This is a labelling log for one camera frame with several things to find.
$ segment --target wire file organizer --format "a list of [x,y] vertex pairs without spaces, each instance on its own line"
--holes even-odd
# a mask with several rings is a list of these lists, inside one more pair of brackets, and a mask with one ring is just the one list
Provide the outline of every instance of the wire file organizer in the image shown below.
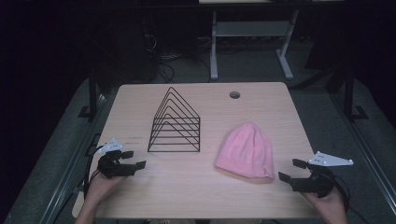
[[148,152],[199,152],[201,118],[170,87],[152,122]]

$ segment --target wooden surface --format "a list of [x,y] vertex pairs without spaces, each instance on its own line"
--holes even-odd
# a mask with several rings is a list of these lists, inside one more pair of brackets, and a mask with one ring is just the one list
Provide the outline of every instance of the wooden surface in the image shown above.
[[[169,87],[201,118],[201,152],[148,152],[152,121]],[[239,99],[230,97],[240,93]],[[253,122],[274,153],[275,180],[248,179],[214,166],[221,143],[235,127]],[[116,137],[146,168],[130,176],[99,208],[98,217],[280,218],[316,217],[310,204],[277,172],[309,177],[292,159],[313,156],[303,125],[283,83],[128,85],[119,90],[99,145]],[[91,170],[100,155],[95,155]],[[73,215],[82,206],[78,196]]]

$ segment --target hand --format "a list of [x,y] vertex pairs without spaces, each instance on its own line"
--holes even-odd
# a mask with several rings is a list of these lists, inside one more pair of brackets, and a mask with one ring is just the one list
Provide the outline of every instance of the hand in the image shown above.
[[113,176],[107,178],[105,175],[95,170],[92,173],[90,188],[88,189],[87,196],[85,197],[84,204],[76,219],[76,223],[93,223],[95,218],[96,209],[112,190],[128,176]]
[[323,198],[312,193],[301,193],[314,207],[327,224],[347,224],[347,214],[344,208],[344,199],[340,191],[334,187]]

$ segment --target beanie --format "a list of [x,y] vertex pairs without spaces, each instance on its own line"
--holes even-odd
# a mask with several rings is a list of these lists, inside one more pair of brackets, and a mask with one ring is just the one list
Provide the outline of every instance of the beanie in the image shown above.
[[274,178],[271,144],[253,123],[243,124],[228,135],[215,165],[248,178]]

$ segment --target hole in table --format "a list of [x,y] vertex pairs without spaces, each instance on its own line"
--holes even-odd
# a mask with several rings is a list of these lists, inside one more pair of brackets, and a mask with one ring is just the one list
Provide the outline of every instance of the hole in table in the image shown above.
[[241,97],[241,93],[239,93],[238,91],[232,91],[230,92],[230,97],[233,99],[238,99],[239,97]]

